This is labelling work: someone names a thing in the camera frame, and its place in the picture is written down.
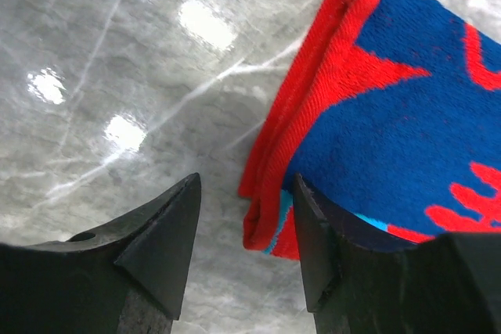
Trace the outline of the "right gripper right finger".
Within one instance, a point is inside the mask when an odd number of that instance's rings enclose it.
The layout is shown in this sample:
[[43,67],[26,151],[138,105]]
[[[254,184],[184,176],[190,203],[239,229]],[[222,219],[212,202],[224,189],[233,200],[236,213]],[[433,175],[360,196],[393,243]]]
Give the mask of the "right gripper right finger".
[[319,333],[497,333],[500,237],[414,244],[366,223],[296,176],[306,307]]

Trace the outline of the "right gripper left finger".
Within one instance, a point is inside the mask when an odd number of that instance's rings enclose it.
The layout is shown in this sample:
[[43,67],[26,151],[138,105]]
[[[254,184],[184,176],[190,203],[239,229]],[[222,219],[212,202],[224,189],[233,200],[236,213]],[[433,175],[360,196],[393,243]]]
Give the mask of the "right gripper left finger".
[[2,332],[170,332],[181,314],[200,201],[200,176],[191,174],[67,241],[2,244]]

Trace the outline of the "red and blue cloth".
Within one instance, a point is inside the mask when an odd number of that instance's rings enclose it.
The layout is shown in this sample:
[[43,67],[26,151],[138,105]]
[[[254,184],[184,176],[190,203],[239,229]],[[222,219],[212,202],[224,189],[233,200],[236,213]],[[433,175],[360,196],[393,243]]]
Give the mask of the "red and blue cloth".
[[299,257],[293,180],[389,234],[500,230],[500,46],[437,0],[323,0],[250,152],[243,245]]

